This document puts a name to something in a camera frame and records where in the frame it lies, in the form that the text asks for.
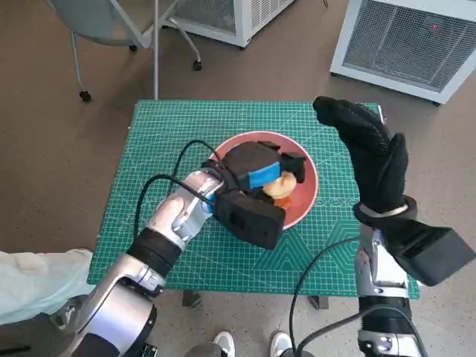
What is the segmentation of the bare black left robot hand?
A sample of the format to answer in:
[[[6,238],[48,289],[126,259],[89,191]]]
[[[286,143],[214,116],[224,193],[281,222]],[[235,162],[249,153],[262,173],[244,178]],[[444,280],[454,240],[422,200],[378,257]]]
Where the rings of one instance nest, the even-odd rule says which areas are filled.
[[[222,163],[245,194],[265,202],[283,200],[306,178],[306,157],[281,152],[270,141],[246,141],[230,149]]]

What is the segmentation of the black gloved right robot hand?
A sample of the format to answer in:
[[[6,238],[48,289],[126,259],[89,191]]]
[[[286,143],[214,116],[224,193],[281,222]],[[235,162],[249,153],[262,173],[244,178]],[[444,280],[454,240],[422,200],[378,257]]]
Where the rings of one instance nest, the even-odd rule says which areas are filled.
[[[402,133],[390,134],[366,106],[331,97],[313,103],[319,123],[338,131],[353,164],[360,202],[377,213],[404,205],[408,151]]]

